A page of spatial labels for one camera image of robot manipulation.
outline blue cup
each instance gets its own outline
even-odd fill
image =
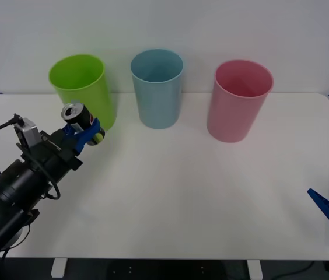
[[[183,60],[169,50],[138,54],[131,62],[140,120],[162,129],[176,123],[180,114]]]

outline can lid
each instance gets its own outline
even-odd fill
[[[61,111],[61,117],[64,120],[72,120],[73,118],[80,115],[83,111],[84,105],[83,103],[67,103]]]

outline cup rim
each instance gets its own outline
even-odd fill
[[[102,73],[101,75],[92,83],[90,83],[89,85],[87,86],[83,86],[83,87],[80,87],[80,88],[77,88],[77,89],[64,89],[63,87],[59,87],[59,86],[56,86],[55,84],[52,83],[51,79],[50,79],[50,73],[52,72],[52,70],[54,69],[54,67],[59,64],[61,61],[64,61],[65,59],[68,59],[68,58],[71,58],[71,57],[78,57],[78,56],[88,56],[88,57],[93,57],[93,58],[96,58],[97,60],[99,60],[102,64],[102,67],[103,67],[103,70],[102,70]],[[69,55],[68,57],[64,57],[62,59],[60,59],[59,61],[57,61],[49,70],[49,73],[48,73],[48,81],[50,82],[50,84],[55,87],[56,89],[59,89],[59,90],[63,90],[65,92],[74,92],[74,91],[77,91],[77,90],[81,90],[81,89],[86,89],[86,88],[89,88],[90,86],[94,85],[95,83],[97,83],[101,77],[105,74],[105,63],[102,61],[101,58],[99,58],[98,56],[96,55],[93,55],[93,54],[74,54],[74,55]]]
[[[234,94],[234,93],[229,92],[228,90],[224,89],[224,87],[222,87],[222,86],[219,84],[219,82],[218,82],[218,80],[217,80],[217,78],[216,78],[216,72],[218,71],[218,69],[219,69],[222,65],[224,65],[224,64],[226,64],[226,63],[228,63],[228,62],[232,62],[232,61],[245,61],[245,62],[250,62],[250,63],[253,63],[253,64],[258,65],[259,67],[262,67],[263,69],[265,69],[265,70],[267,71],[267,73],[269,74],[269,76],[271,77],[271,80],[272,80],[272,85],[271,85],[270,89],[268,89],[266,93],[263,93],[262,95],[258,95],[258,96],[241,96],[241,95]],[[256,99],[256,98],[261,98],[262,96],[265,96],[265,95],[269,94],[269,93],[271,92],[271,90],[274,88],[274,84],[275,84],[274,77],[273,77],[271,71],[268,70],[268,68],[264,67],[264,66],[261,65],[260,63],[257,63],[257,62],[255,62],[255,61],[252,61],[252,60],[249,60],[249,59],[248,59],[248,60],[247,60],[247,59],[234,59],[234,60],[231,59],[231,60],[227,60],[227,61],[222,62],[221,64],[219,64],[218,67],[216,67],[215,73],[214,73],[214,75],[213,75],[213,79],[214,79],[215,83],[219,86],[219,88],[220,88],[222,91],[224,91],[225,93],[228,93],[228,94],[230,94],[230,95],[236,96],[236,97],[238,97],[238,98],[243,98],[243,99]]]
[[[134,60],[138,55],[140,55],[140,54],[143,54],[143,53],[145,53],[145,52],[147,52],[147,51],[156,51],[156,50],[160,50],[160,51],[169,51],[169,52],[171,52],[171,53],[177,55],[177,56],[179,57],[179,59],[181,60],[181,63],[183,64],[183,67],[181,67],[181,71],[180,71],[180,73],[177,74],[175,77],[173,77],[173,78],[171,78],[171,79],[169,79],[169,80],[164,80],[164,81],[162,81],[162,82],[150,82],[150,81],[148,81],[148,80],[143,80],[143,79],[137,77],[137,76],[133,73],[133,71],[132,71],[132,62],[133,62],[133,60]],[[174,51],[172,51],[172,50],[168,50],[168,49],[166,49],[166,48],[149,48],[149,49],[147,49],[147,50],[145,50],[145,51],[142,51],[142,52],[139,52],[137,55],[135,55],[135,57],[131,60],[130,70],[131,70],[132,76],[135,77],[137,80],[143,81],[143,82],[145,82],[145,83],[152,83],[152,84],[156,84],[156,85],[157,85],[157,84],[160,84],[160,83],[171,82],[171,81],[175,80],[176,78],[178,78],[178,77],[183,73],[183,71],[184,71],[184,60],[183,60],[183,58],[182,58],[178,53],[176,53],[176,52],[174,52]]]

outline pink cup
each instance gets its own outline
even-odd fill
[[[207,119],[210,134],[228,143],[244,139],[273,85],[269,70],[253,61],[236,59],[220,65]]]

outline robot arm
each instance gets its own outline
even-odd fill
[[[38,132],[30,120],[19,119],[14,128],[22,160],[14,161],[0,174],[0,251],[22,227],[39,216],[39,211],[33,208],[41,199],[60,198],[57,183],[71,169],[79,168],[82,162],[77,156],[101,131],[97,118],[82,132],[76,133],[68,124],[51,135]],[[53,187],[56,197],[48,194]]]

